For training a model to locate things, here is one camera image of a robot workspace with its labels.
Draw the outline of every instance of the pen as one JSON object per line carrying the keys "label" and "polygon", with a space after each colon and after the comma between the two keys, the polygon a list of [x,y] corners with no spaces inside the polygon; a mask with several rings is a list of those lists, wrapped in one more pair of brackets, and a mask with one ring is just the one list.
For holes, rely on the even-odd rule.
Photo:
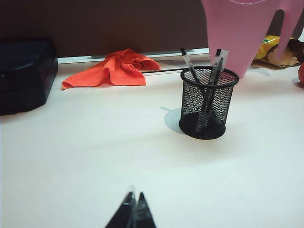
{"label": "pen", "polygon": [[[224,64],[225,64],[226,59],[227,59],[227,55],[228,55],[227,50],[217,49],[208,85],[215,86],[215,85],[218,84],[220,74],[221,74],[221,72],[224,68]],[[208,88],[206,90],[206,94],[205,94],[205,97],[204,97],[205,98],[204,103],[203,103],[203,106],[201,108],[201,111],[199,112],[198,121],[197,121],[197,124],[196,124],[196,127],[195,127],[196,132],[200,132],[202,130],[202,128],[206,128],[208,126],[209,121],[210,121],[209,118],[211,116],[214,116],[214,118],[216,118],[215,111],[212,108],[214,95],[215,95],[215,89],[214,88]]]}
{"label": "pen", "polygon": [[183,48],[180,49],[180,51],[181,51],[182,56],[184,57],[184,60],[185,60],[185,62],[186,62],[186,64],[187,64],[187,67],[189,68],[189,70],[190,70],[190,72],[191,72],[191,74],[192,74],[194,80],[195,80],[197,83],[200,83],[200,81],[199,81],[199,79],[198,79],[198,76],[196,75],[195,70],[194,70],[194,68],[193,68],[193,65],[192,65],[192,63],[191,63],[191,61],[190,61],[190,59],[189,59],[189,57],[188,57],[188,55],[187,55],[187,52],[186,52],[185,49],[183,49]]}

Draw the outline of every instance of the snack bag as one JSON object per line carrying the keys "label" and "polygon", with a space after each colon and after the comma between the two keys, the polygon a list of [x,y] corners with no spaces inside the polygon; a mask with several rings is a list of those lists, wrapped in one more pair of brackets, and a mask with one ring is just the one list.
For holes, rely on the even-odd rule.
{"label": "snack bag", "polygon": [[281,59],[276,59],[276,50],[279,36],[266,36],[263,40],[255,60],[267,62],[278,67],[297,66],[304,62],[304,42],[296,38],[290,38]]}

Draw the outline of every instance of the black box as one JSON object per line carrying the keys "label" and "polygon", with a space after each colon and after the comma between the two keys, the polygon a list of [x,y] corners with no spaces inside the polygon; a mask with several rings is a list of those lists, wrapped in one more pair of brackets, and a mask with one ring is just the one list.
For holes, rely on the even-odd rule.
{"label": "black box", "polygon": [[57,69],[57,56],[50,40],[1,41],[0,115],[45,104]]}

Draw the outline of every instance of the orange cloth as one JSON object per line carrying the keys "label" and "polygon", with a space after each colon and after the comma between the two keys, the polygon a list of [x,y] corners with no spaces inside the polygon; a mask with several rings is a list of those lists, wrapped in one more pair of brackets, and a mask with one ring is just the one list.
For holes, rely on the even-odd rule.
{"label": "orange cloth", "polygon": [[146,80],[140,69],[160,70],[160,65],[130,49],[108,54],[104,61],[68,77],[62,89],[72,87],[96,87],[103,83],[115,86],[143,86]]}

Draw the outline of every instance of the pen holder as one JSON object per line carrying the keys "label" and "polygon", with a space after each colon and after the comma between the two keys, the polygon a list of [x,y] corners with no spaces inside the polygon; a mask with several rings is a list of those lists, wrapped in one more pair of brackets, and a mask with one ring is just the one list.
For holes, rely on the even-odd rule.
{"label": "pen holder", "polygon": [[226,130],[233,86],[239,78],[236,73],[224,69],[217,85],[208,85],[212,67],[194,68],[200,83],[195,82],[188,69],[180,74],[184,83],[179,126],[193,138],[216,139]]}

